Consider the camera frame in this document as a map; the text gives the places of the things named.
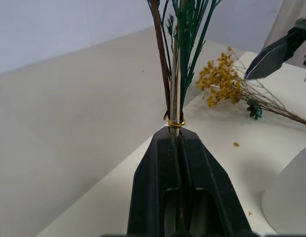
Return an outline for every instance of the white table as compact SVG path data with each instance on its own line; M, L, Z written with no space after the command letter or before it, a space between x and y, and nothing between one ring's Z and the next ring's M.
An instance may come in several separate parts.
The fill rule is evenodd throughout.
M246 52L248 66L256 54ZM306 118L306 70L284 64L263 80L287 108ZM255 121L245 105L223 104L209 109L202 94L184 109L187 125L228 173L253 231L274 234L264 218L260 199L269 183L306 147L306 127L263 112ZM133 174L151 138L139 146L38 237L98 237L125 234Z

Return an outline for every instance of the white plastic cup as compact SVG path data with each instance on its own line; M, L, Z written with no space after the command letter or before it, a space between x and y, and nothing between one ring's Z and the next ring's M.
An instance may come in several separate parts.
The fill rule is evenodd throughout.
M262 208L277 233L306 234L306 148L265 190Z

